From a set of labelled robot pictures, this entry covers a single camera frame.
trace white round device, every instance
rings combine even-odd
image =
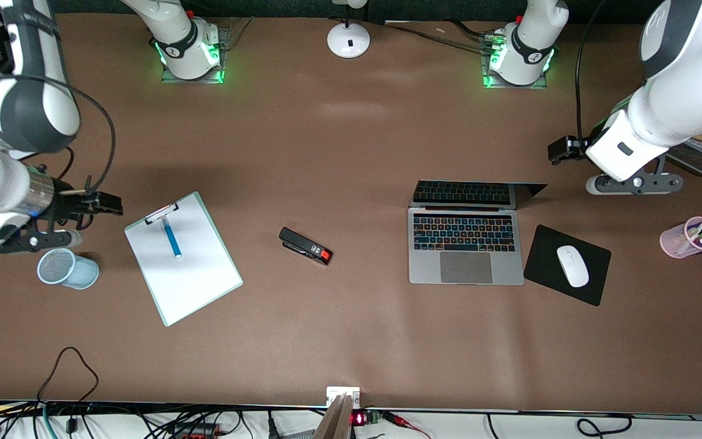
[[[327,45],[340,58],[357,58],[370,47],[370,34],[359,24],[340,23],[329,31]]]

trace dark green wall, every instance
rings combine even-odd
[[[50,0],[54,12],[131,13],[118,0]],[[599,0],[566,0],[571,23],[586,23]],[[643,23],[661,0],[610,0],[599,23]],[[186,9],[203,16],[311,16],[342,14],[332,0],[183,0]],[[513,21],[527,7],[527,0],[370,0],[370,21],[460,20]]]

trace black mouse pad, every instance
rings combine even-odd
[[[581,254],[590,275],[590,281],[585,286],[574,288],[568,283],[568,278],[565,277],[557,259],[557,249],[563,245],[573,245]],[[599,306],[610,261],[611,252],[605,248],[538,225],[530,256],[527,257],[527,266],[524,267],[524,278],[577,298],[581,302]]]

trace brown tabletop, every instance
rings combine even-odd
[[[166,85],[138,17],[59,25],[69,78],[115,120],[101,189],[126,214],[84,232],[76,250],[101,266],[86,291],[41,284],[38,255],[0,255],[0,398],[33,398],[74,345],[100,375],[97,400],[316,405],[324,387],[353,385],[364,405],[702,413],[702,255],[671,259],[658,244],[702,214],[702,179],[679,171],[673,195],[597,197],[584,189],[596,167],[547,159],[546,145],[576,130],[582,27],[560,38],[548,89],[529,91],[484,89],[477,55],[372,24],[367,54],[337,58],[325,42],[335,22],[318,19],[256,19],[225,84]],[[639,32],[593,29],[587,127],[640,83]],[[108,154],[104,120],[80,105],[75,185]],[[66,153],[34,162],[56,175]],[[601,306],[529,281],[409,284],[406,208],[420,178],[549,183],[519,212],[524,253],[538,224],[610,249]],[[164,327],[123,229],[192,191],[245,284]],[[334,261],[284,249],[284,226]],[[69,356],[45,397],[92,383]]]

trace laptop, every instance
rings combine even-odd
[[[524,285],[516,209],[544,187],[419,180],[408,208],[410,283]]]

